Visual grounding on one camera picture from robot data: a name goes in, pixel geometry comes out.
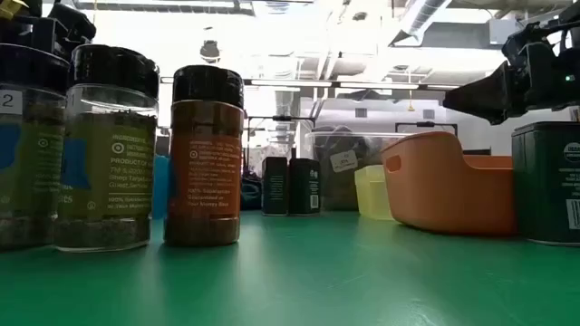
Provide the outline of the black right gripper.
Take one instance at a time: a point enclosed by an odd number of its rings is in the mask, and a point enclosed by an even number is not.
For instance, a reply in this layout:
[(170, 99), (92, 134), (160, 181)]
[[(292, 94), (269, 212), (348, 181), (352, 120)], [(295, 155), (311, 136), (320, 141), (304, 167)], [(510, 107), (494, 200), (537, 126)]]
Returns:
[(530, 43), (519, 53), (523, 65), (512, 77), (507, 61), (489, 76), (445, 93), (446, 109), (503, 123), (516, 110), (562, 110), (580, 105), (580, 48), (564, 49), (555, 55), (546, 43)]

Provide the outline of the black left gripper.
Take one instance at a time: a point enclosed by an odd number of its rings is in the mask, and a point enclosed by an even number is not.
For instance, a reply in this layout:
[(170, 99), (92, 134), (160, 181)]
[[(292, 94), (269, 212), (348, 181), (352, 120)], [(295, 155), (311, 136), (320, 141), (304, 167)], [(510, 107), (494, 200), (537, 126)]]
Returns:
[(0, 17), (0, 43), (69, 58), (77, 46), (90, 43), (96, 35), (95, 25), (85, 14), (62, 3), (55, 3), (48, 17)]

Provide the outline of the dark green spice tin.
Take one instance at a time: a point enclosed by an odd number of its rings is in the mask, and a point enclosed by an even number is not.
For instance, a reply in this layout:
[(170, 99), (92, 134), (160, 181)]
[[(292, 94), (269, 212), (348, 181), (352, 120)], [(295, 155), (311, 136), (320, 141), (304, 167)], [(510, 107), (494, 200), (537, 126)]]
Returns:
[(287, 214), (287, 158), (266, 157), (262, 162), (262, 212), (267, 216)]
[(320, 163), (310, 158), (292, 158), (289, 162), (288, 213), (310, 216), (320, 212)]
[(519, 234), (580, 246), (580, 122), (540, 121), (511, 135)]

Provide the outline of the green-label jar marked two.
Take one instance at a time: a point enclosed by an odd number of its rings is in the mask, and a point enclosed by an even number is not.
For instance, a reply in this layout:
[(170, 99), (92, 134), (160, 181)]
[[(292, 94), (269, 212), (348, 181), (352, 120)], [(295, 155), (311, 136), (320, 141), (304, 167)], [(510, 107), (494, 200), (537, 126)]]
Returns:
[(0, 252), (50, 243), (68, 69), (52, 53), (0, 43)]

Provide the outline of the green-label jar black lid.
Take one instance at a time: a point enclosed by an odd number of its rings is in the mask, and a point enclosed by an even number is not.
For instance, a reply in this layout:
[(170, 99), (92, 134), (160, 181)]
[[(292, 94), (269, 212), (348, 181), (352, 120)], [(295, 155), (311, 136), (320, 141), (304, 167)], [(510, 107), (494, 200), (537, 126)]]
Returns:
[(150, 240), (160, 74), (133, 50), (72, 52), (53, 245), (64, 252), (132, 249)]

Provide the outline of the orange plastic bin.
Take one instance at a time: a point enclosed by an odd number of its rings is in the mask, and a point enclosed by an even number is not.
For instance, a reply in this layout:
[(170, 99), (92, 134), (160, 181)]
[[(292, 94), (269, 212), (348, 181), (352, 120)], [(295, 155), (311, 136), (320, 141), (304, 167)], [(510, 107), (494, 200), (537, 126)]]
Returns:
[(418, 133), (382, 150), (392, 217), (453, 235), (517, 231), (510, 156), (466, 155), (444, 131)]

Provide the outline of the ceiling light strip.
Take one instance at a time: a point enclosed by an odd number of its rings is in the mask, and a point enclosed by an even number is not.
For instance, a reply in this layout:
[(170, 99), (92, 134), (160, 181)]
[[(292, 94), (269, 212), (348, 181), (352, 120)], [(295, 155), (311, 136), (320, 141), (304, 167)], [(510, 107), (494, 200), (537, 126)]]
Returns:
[(418, 84), (391, 82), (340, 81), (339, 85), (339, 88), (369, 90), (418, 90), (420, 88)]
[(274, 86), (274, 87), (314, 87), (330, 88), (333, 86), (331, 81), (307, 81), (307, 80), (247, 80), (255, 86)]

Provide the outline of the round ceiling fixture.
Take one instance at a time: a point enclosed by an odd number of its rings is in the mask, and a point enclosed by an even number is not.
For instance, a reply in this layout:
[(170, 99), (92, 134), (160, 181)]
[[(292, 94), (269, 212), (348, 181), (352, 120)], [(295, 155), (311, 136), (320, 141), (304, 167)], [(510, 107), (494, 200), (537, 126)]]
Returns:
[(221, 60), (218, 42), (216, 40), (205, 40), (199, 49), (200, 58), (208, 64), (217, 64)]

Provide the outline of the yellow-green plastic bin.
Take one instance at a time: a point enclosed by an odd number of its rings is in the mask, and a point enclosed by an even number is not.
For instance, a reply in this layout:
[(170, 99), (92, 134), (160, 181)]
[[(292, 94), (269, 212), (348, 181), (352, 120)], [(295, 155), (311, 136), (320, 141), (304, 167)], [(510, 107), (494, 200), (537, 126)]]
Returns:
[(359, 214), (366, 218), (393, 221), (382, 165), (371, 165), (354, 173)]

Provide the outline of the blue plastic bin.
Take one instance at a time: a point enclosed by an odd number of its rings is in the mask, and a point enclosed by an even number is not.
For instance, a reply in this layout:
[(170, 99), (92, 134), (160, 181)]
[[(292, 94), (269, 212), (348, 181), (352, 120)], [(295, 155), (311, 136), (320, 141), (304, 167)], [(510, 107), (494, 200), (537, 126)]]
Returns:
[(156, 155), (154, 158), (152, 218), (162, 220), (168, 212), (169, 159)]

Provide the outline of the orange-label jar black lid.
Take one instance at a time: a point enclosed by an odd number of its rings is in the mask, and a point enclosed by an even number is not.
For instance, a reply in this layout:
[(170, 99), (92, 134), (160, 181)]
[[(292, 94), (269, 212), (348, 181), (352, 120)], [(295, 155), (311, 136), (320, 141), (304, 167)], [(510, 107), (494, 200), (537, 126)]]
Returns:
[(166, 245), (217, 246), (238, 240), (245, 117), (238, 73), (210, 65), (175, 71)]

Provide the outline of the ventilation duct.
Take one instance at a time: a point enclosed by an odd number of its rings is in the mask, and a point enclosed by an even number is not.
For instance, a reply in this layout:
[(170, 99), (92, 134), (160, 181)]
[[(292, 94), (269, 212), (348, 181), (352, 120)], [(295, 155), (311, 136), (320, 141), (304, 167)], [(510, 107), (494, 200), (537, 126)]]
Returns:
[(446, 9), (451, 2), (452, 0), (409, 0), (399, 20), (399, 32), (393, 36), (389, 46), (407, 39), (420, 42), (436, 14)]

